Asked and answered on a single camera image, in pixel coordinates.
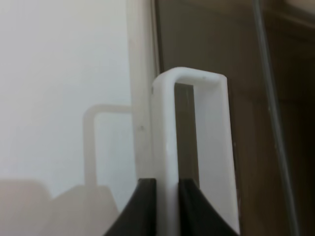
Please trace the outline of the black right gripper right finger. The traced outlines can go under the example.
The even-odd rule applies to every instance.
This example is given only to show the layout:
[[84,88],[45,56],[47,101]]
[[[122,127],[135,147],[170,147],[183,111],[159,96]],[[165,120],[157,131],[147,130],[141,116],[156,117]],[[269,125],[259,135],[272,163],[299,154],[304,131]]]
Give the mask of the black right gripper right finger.
[[237,236],[208,202],[193,179],[179,180],[182,236]]

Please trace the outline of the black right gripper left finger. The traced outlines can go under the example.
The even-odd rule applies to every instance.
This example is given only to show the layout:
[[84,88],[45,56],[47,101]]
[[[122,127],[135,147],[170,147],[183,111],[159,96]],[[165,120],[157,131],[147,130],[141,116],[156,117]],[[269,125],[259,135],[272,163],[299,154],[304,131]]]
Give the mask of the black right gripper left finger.
[[105,233],[106,236],[155,236],[157,181],[140,178],[126,207]]

